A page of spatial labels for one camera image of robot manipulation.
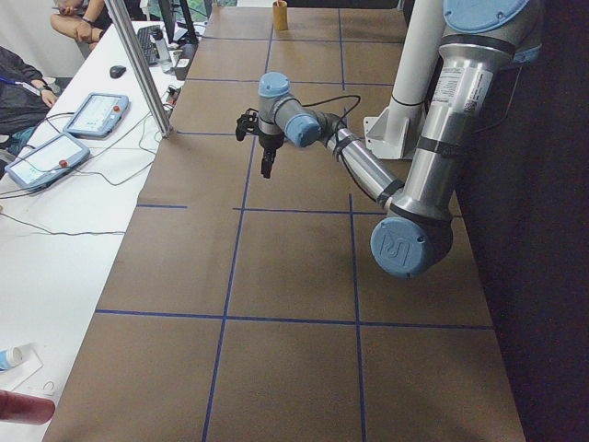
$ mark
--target white table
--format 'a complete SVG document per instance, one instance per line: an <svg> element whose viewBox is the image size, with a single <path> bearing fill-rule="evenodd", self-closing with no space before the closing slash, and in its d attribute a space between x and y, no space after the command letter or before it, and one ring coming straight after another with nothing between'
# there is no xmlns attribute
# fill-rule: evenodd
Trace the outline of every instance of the white table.
<svg viewBox="0 0 589 442"><path fill-rule="evenodd" d="M133 24L140 28L154 23ZM128 68L119 79L109 76L115 64ZM181 85L158 66L151 72L160 96L164 96L168 85ZM106 32L50 115L75 111L90 92L124 94L131 102L110 136L100 141L84 140L94 156L148 114L114 27ZM67 121L67 117L52 120L57 128ZM55 135L55 130L44 123L30 143L40 145ZM117 145L90 159L81 169L99 171L115 182L130 177L154 159L154 154L139 147L142 135L142 146L155 152L160 137L149 117L144 127L140 123ZM44 192L0 200L0 204L5 214L53 232L124 231L148 170L117 187L98 175L72 173ZM17 185L7 175L0 180L0 193L15 189ZM31 344L43 363L16 392L59 401L121 241L122 235L50 236L0 216L0 349ZM0 423L0 440L41 440L47 426Z"/></svg>

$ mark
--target black computer mouse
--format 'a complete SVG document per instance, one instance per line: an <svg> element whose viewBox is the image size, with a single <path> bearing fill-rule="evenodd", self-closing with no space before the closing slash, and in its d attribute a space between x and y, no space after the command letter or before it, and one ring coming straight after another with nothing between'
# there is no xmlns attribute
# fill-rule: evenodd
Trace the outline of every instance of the black computer mouse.
<svg viewBox="0 0 589 442"><path fill-rule="evenodd" d="M119 78L122 76L127 68L125 66L121 66L119 64L112 66L110 69L110 78Z"/></svg>

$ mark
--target tablet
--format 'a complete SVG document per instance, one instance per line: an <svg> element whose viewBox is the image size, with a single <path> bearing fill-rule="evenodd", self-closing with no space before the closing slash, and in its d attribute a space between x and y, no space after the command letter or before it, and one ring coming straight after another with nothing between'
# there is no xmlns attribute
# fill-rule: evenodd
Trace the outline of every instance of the tablet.
<svg viewBox="0 0 589 442"><path fill-rule="evenodd" d="M19 157L5 171L21 188L47 187L87 160L90 150L70 134L59 134Z"/></svg>
<svg viewBox="0 0 589 442"><path fill-rule="evenodd" d="M73 136L104 138L112 132L128 106L127 96L93 92L65 125L64 132Z"/></svg>

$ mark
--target blue joint cap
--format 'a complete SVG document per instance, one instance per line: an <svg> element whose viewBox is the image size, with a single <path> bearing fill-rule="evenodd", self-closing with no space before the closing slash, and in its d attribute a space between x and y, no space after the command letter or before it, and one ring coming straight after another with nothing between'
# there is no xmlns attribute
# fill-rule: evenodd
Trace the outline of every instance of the blue joint cap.
<svg viewBox="0 0 589 442"><path fill-rule="evenodd" d="M397 278L413 278L425 272L433 261L433 247L425 231L398 216L376 225L370 249L378 265Z"/></svg>
<svg viewBox="0 0 589 442"><path fill-rule="evenodd" d="M284 134L297 147L307 147L319 139L321 127L308 113L299 113L286 123Z"/></svg>
<svg viewBox="0 0 589 442"><path fill-rule="evenodd" d="M444 0L447 25L466 34L497 29L524 9L529 0Z"/></svg>
<svg viewBox="0 0 589 442"><path fill-rule="evenodd" d="M260 78L258 94L265 99L275 99L286 95L291 90L291 82L285 74L269 72Z"/></svg>

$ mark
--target bottle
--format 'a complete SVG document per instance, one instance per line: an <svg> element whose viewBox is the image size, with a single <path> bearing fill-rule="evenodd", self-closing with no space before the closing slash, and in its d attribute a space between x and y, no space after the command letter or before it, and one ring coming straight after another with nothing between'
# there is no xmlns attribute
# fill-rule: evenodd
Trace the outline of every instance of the bottle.
<svg viewBox="0 0 589 442"><path fill-rule="evenodd" d="M55 404L50 399L0 390L0 421L41 425L54 413Z"/></svg>
<svg viewBox="0 0 589 442"><path fill-rule="evenodd" d="M164 40L164 32L162 32L162 29L152 30L151 39L156 46L157 63L162 68L162 71L164 71L164 74L171 73L174 69L174 65L172 63L172 57L167 50L167 44Z"/></svg>
<svg viewBox="0 0 589 442"><path fill-rule="evenodd" d="M22 352L18 347L9 348L0 352L0 373L19 366L22 364L22 361Z"/></svg>

